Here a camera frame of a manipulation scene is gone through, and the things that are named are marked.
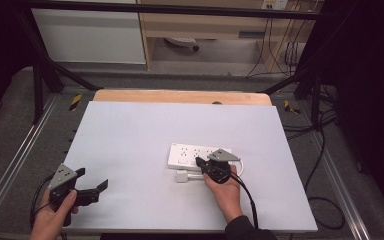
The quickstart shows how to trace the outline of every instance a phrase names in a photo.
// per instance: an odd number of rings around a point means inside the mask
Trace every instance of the table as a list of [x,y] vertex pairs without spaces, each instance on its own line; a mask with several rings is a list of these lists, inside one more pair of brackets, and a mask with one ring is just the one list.
[[[244,9],[265,9],[263,0],[137,0],[139,4],[161,4],[161,5],[184,5],[184,6],[205,6],[225,7]],[[322,2],[315,6],[320,9]],[[288,11],[315,11],[311,1],[289,1],[286,5]],[[176,14],[139,14],[142,41],[144,45],[145,59],[148,69],[152,68],[152,60],[155,49],[156,38],[197,38],[197,39],[225,39],[225,40],[258,40],[258,46],[262,47],[264,41],[262,61],[267,72],[279,72],[276,61],[280,62],[281,55],[286,51],[288,42],[293,40],[299,43],[307,42],[312,31],[314,21],[275,19],[273,29],[269,31],[271,24],[268,24],[264,32],[267,19],[227,17],[227,16],[193,16]],[[241,32],[251,33],[253,37],[241,37]],[[271,35],[271,52],[268,50],[268,35]]]
[[[204,104],[213,101],[231,105]],[[316,231],[277,110],[270,105],[268,96],[254,93],[98,91],[65,164],[86,168],[77,188],[93,188],[107,178],[109,187],[66,231],[223,231],[224,218],[205,184],[175,182],[175,170],[167,167],[171,143],[231,148],[244,161],[242,179],[261,228]],[[251,217],[245,192],[241,203]]]

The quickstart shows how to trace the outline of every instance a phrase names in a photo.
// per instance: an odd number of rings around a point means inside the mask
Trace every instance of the white plug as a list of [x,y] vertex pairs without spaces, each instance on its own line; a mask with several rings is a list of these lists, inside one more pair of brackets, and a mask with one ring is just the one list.
[[203,180],[204,176],[197,174],[190,174],[186,170],[178,170],[176,171],[176,182],[185,183],[188,182],[189,179],[200,179]]

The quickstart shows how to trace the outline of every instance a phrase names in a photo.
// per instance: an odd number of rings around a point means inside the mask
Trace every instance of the wooden edge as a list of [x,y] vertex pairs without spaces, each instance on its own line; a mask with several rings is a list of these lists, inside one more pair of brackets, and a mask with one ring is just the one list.
[[162,103],[221,103],[228,105],[271,106],[270,97],[262,93],[206,92],[174,90],[116,90],[96,92],[93,101],[102,102],[162,102]]

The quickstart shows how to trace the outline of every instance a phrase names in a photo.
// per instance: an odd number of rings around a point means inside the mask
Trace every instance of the white cabinet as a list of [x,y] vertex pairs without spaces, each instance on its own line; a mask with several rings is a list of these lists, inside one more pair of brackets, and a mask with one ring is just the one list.
[[[93,2],[135,3],[135,0]],[[136,13],[32,10],[54,61],[145,64]]]

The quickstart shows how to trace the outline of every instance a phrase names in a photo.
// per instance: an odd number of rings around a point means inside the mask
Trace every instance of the wrist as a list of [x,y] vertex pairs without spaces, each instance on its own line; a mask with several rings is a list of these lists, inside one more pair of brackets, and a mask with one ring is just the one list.
[[223,211],[224,219],[226,220],[226,223],[230,223],[233,219],[243,216],[242,210],[239,209],[231,209],[229,211]]

